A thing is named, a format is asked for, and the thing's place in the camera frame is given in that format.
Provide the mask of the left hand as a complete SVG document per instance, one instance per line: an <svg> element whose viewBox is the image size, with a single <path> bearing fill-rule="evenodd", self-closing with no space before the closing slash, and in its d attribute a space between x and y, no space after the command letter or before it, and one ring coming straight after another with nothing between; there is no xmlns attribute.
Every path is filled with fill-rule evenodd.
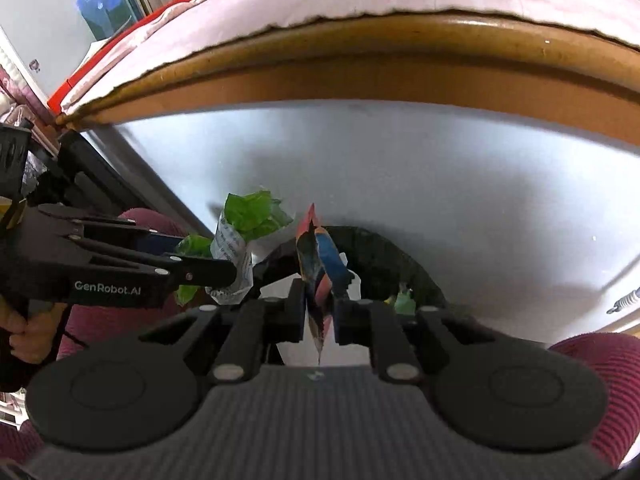
<svg viewBox="0 0 640 480"><path fill-rule="evenodd" d="M49 311L39 312L28 320L1 299L1 328L10 333L11 354L29 363L41 363L51 352L66 304L54 304Z"/></svg>

